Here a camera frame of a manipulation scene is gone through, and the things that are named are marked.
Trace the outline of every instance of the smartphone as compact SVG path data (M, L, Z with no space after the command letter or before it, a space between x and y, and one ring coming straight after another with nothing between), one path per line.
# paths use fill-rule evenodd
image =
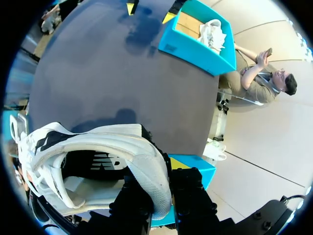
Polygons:
M267 56L267 57L269 57L270 55L272 55L273 49L270 48L270 49L268 49L266 52L268 53L268 56Z

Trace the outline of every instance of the black screw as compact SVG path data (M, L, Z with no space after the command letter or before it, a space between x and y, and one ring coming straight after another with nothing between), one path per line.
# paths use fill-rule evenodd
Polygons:
M189 210L188 209L182 209L178 214L181 215L181 216L188 215L189 214Z
M217 205L216 203L212 202L212 204L210 205L211 210L216 210Z
M255 219L261 219L262 218L262 215L261 215L261 212L256 212L253 214L253 218Z
M179 185L178 187L177 187L177 190L184 190L185 188L182 186L182 185Z
M199 183L199 184L196 185L196 188L203 189L203 185L201 183Z
M139 213L141 215L147 215L148 214L147 210L145 210L143 207L139 208Z
M263 229L265 229L265 230L269 230L271 228L271 226L272 226L272 223L270 221L265 221L263 223Z

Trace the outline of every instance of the blue container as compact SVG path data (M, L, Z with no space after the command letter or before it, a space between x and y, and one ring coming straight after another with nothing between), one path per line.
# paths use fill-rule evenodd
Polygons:
M213 19L220 20L222 31L227 35L223 44L225 48L218 55L201 42L176 30L179 12L177 17L169 21L158 49L186 60L212 75L220 75L236 70L234 39L230 23L213 9L197 0L186 1L181 11L203 23Z
M205 160L203 160L201 157L197 155L169 154L168 156L171 158L172 169L177 168L186 169L192 167L198 168L202 175L203 187L205 188L205 190L207 190L216 171L216 168L214 166L207 163ZM156 227L173 223L175 223L175 213L174 206L172 205L169 213L165 216L165 218L162 220L152 220L151 226Z

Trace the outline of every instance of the gray t-shirt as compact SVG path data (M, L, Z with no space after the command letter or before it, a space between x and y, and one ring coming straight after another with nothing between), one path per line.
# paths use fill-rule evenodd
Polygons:
M251 67L252 66L243 68L242 71L240 71L240 75L243 76L244 73ZM277 70L271 65L268 65L264 70L262 70L252 81L249 89L247 90L246 98L256 100L261 103L270 103L274 101L279 94L279 91L273 83L268 82L267 80L271 77L269 73L275 71Z

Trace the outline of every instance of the blue tray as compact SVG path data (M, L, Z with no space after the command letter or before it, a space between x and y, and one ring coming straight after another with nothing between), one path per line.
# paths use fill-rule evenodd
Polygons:
M212 75L220 75L236 70L236 54L230 23L198 0L186 1L181 11L203 23L213 19L220 20L222 31L227 35L223 45L225 48L218 55L196 39L176 30L179 12L174 19L169 21L158 49L188 61Z

